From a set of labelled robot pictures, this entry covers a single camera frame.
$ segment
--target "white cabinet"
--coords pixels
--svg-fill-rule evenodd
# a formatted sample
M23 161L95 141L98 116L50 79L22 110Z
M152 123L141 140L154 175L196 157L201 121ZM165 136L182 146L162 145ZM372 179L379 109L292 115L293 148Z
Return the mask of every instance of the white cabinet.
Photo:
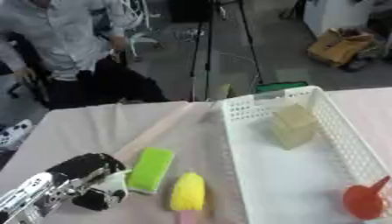
M329 28L365 26L374 0L312 0L307 1L304 21L314 35Z

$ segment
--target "robotic hand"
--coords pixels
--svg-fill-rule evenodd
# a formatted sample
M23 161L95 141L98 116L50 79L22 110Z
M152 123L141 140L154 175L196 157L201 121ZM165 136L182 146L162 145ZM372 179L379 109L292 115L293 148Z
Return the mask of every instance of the robotic hand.
M128 196L125 166L109 155L74 157L26 180L0 198L0 224L38 224L65 200L95 211Z

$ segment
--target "gray floor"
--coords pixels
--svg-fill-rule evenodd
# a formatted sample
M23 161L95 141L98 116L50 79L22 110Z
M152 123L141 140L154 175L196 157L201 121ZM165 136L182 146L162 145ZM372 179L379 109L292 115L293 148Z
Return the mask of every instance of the gray floor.
M153 18L156 29L153 36L162 41L163 50L150 45L140 45L138 50L143 61L130 66L141 74L158 81L166 95L172 100L183 100L189 96L191 81L189 70L194 43L177 41L173 33L195 24L170 24L163 0L150 0L153 12L162 13L161 18ZM351 88L377 88L392 86L392 66L376 62L358 73L344 73L309 59L306 48L314 41L307 27L299 21L282 21L277 13L292 5L292 0L246 0L246 11L255 40L255 49L262 67L264 82L308 81L326 90ZM219 85L230 83L237 94L249 93L249 85L256 75L249 60L249 44L240 23L236 5L227 7L228 21L217 20L214 29L212 72L210 95L214 95ZM197 63L197 94L204 97L206 60L206 37L202 39ZM0 90L4 92L10 85L10 77L0 80ZM35 122L46 113L29 95L22 91L21 99L11 100L0 94L0 123L13 123L24 118Z

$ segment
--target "white plastic basket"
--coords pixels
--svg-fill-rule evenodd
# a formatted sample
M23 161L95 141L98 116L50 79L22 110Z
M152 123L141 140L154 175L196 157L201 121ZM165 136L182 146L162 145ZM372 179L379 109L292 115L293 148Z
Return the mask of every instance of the white plastic basket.
M317 117L319 130L309 143L283 150L269 121L272 112L294 102ZM342 205L343 192L389 175L318 87L227 99L222 110L249 223L358 223ZM391 189L389 182L381 191L386 209L372 222L392 215Z

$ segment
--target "red object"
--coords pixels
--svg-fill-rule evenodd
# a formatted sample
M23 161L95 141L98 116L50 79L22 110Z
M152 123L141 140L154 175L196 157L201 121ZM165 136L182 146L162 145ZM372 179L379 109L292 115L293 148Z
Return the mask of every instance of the red object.
M387 184L389 179L390 176L387 176L370 187L364 185L350 186L343 195L345 208L353 216L364 221L380 217L383 204L378 192Z

